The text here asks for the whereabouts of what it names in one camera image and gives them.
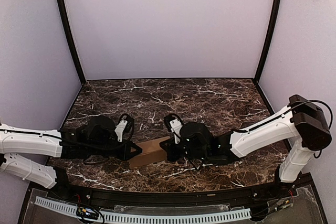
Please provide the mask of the black curved front rail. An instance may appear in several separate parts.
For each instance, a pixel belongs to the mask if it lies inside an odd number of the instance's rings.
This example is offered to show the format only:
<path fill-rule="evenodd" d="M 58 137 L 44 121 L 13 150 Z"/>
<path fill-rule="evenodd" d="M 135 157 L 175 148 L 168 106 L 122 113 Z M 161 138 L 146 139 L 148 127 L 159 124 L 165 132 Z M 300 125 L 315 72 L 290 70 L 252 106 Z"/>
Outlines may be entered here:
<path fill-rule="evenodd" d="M 167 165 L 146 170 L 113 167 L 98 177 L 98 168 L 69 174 L 73 200 L 112 209 L 117 205 L 133 207 L 200 207 L 228 205 L 248 207 L 261 219 L 277 223 L 326 223 L 316 186 L 310 173 L 300 173 L 294 186 L 283 197 L 293 197 L 289 210 L 271 213 L 278 194 L 270 194 L 274 177 L 261 181 L 251 168 L 238 170 L 227 166 L 172 169 Z"/>

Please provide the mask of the black left corner post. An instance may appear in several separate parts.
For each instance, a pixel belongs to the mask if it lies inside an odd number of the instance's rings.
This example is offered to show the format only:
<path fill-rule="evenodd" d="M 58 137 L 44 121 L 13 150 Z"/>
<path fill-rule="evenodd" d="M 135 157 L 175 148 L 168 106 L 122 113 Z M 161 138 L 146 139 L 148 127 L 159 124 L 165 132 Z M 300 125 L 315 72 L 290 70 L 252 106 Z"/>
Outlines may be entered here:
<path fill-rule="evenodd" d="M 76 50 L 75 41 L 72 35 L 70 22 L 69 22 L 69 18 L 67 15 L 65 0 L 57 0 L 57 5 L 58 5 L 58 10 L 59 10 L 63 30 L 65 33 L 66 41 L 67 41 L 68 48 L 70 51 L 70 55 L 71 55 L 77 76 L 79 78 L 79 81 L 81 85 L 83 86 L 86 83 L 86 78 L 85 78 L 85 75 L 84 75 L 80 60 L 79 60 L 79 56 Z"/>

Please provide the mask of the black corner post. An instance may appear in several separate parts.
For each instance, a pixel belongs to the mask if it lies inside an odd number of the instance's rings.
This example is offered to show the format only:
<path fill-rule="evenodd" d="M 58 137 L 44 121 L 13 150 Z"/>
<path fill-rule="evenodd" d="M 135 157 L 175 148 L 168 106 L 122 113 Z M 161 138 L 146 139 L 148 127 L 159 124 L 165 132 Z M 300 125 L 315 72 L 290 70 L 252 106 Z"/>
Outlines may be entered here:
<path fill-rule="evenodd" d="M 85 78 L 85 75 L 84 75 L 80 60 L 79 60 L 79 56 L 76 50 L 75 41 L 72 35 L 70 22 L 69 22 L 69 18 L 67 15 L 65 0 L 57 0 L 57 5 L 58 5 L 58 10 L 59 10 L 63 30 L 65 33 L 66 41 L 67 41 L 68 48 L 70 51 L 70 55 L 71 55 L 77 76 L 79 78 L 79 81 L 81 85 L 83 86 L 86 83 L 86 78 Z"/>
<path fill-rule="evenodd" d="M 267 32 L 265 35 L 265 41 L 263 44 L 263 48 L 261 51 L 261 55 L 260 55 L 260 59 L 258 62 L 258 66 L 257 66 L 257 70 L 255 73 L 255 76 L 253 78 L 253 81 L 255 83 L 255 85 L 259 85 L 265 64 L 266 64 L 266 60 L 267 60 L 267 56 L 269 53 L 269 49 L 270 49 L 270 45 L 272 42 L 272 37 L 274 34 L 274 30 L 275 30 L 275 25 L 276 25 L 276 21 L 277 21 L 277 17 L 278 17 L 278 12 L 279 12 L 279 7 L 280 7 L 280 2 L 281 0 L 273 0 L 272 2 L 272 8 L 271 8 L 271 13 L 270 13 L 270 17 L 269 17 L 269 23 L 268 23 L 268 27 L 267 27 Z"/>

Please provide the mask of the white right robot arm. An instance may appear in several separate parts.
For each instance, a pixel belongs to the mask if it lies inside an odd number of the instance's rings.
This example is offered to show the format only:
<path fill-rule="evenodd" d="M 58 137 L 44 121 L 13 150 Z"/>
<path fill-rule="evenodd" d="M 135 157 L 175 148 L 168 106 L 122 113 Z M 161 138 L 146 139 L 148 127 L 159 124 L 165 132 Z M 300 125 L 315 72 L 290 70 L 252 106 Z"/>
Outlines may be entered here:
<path fill-rule="evenodd" d="M 166 158 L 174 162 L 181 157 L 204 163 L 228 165 L 250 153 L 284 139 L 294 139 L 285 161 L 275 172 L 280 184 L 292 184 L 301 170 L 331 144 L 330 129 L 319 100 L 293 95 L 289 103 L 270 117 L 243 129 L 233 129 L 214 136 L 203 123 L 184 123 L 177 114 L 169 114 L 164 123 L 171 138 L 160 142 Z"/>

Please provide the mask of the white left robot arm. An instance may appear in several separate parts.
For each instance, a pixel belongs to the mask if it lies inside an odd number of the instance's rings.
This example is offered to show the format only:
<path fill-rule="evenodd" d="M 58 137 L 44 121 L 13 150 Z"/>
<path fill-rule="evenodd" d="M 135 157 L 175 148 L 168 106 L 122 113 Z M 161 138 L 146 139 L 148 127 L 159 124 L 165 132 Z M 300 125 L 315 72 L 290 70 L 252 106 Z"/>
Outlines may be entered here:
<path fill-rule="evenodd" d="M 115 123 L 100 115 L 76 129 L 29 130 L 1 124 L 1 172 L 28 180 L 47 189 L 69 184 L 67 173 L 58 167 L 38 164 L 24 154 L 62 159 L 89 156 L 115 157 L 122 161 L 142 153 L 134 144 L 134 119 L 128 114 Z"/>

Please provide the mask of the black right corner post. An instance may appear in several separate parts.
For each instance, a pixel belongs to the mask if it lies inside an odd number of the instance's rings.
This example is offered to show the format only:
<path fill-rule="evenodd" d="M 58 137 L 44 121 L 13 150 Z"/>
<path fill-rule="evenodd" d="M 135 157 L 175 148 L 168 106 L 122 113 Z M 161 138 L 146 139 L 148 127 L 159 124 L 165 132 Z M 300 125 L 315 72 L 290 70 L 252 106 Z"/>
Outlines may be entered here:
<path fill-rule="evenodd" d="M 280 7 L 280 2 L 281 0 L 273 0 L 272 2 L 272 8 L 271 8 L 271 13 L 270 13 L 270 17 L 269 17 L 269 23 L 268 23 L 268 27 L 267 27 L 267 32 L 265 35 L 265 41 L 263 44 L 263 48 L 261 51 L 261 55 L 260 55 L 260 59 L 258 62 L 258 66 L 257 66 L 257 70 L 255 73 L 255 76 L 253 78 L 253 81 L 255 83 L 255 85 L 259 85 L 265 64 L 266 64 L 266 60 L 267 60 L 267 56 L 269 53 L 269 49 L 270 49 L 270 45 L 272 42 L 272 37 L 274 34 L 274 30 L 275 30 L 275 25 L 276 25 L 276 21 L 277 21 L 277 17 L 278 17 L 278 12 L 279 12 L 279 7 Z"/>

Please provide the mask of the right green circuit board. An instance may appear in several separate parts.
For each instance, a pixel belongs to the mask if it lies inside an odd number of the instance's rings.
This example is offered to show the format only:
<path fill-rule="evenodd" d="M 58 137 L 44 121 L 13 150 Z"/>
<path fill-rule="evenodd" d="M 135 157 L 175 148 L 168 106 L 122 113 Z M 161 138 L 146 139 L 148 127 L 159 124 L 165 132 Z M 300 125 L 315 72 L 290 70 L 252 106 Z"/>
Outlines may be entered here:
<path fill-rule="evenodd" d="M 289 206 L 292 206 L 294 203 L 294 198 L 288 198 L 288 199 L 279 199 L 273 203 L 271 203 L 268 207 L 268 211 L 279 211 L 281 209 L 287 208 Z"/>

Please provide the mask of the left green circuit board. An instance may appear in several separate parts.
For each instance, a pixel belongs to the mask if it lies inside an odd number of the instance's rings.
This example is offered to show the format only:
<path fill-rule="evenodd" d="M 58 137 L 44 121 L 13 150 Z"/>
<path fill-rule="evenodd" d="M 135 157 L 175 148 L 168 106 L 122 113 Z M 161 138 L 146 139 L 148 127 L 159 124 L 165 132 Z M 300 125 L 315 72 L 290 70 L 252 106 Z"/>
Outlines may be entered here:
<path fill-rule="evenodd" d="M 86 219 L 95 219 L 97 220 L 99 218 L 99 213 L 95 210 L 87 207 L 77 207 L 76 210 L 76 216 L 80 218 L 86 218 Z"/>

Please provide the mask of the green circuit board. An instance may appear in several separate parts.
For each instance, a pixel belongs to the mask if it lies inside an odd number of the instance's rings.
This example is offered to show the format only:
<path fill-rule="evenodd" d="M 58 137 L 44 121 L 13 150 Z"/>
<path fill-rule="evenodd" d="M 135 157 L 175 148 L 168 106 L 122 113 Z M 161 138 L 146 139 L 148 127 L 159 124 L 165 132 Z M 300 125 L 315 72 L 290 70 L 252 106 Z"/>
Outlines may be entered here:
<path fill-rule="evenodd" d="M 268 211 L 279 211 L 281 209 L 287 208 L 289 206 L 292 206 L 294 203 L 294 198 L 288 198 L 288 199 L 279 199 L 273 203 L 271 203 L 268 207 Z"/>
<path fill-rule="evenodd" d="M 97 220 L 99 218 L 99 213 L 95 210 L 87 207 L 77 207 L 76 210 L 76 216 L 80 218 L 86 218 L 86 219 L 95 219 Z"/>

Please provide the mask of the brown cardboard box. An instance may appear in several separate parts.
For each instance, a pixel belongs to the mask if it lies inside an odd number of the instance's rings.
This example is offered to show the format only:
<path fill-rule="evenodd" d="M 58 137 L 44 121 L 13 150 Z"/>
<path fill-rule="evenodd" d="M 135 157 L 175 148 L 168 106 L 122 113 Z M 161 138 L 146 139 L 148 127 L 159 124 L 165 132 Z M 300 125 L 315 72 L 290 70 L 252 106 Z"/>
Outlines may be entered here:
<path fill-rule="evenodd" d="M 142 153 L 131 158 L 128 163 L 131 169 L 141 167 L 155 162 L 166 160 L 166 151 L 160 147 L 160 143 L 169 140 L 170 137 L 161 137 L 154 140 L 138 143 L 142 148 Z"/>

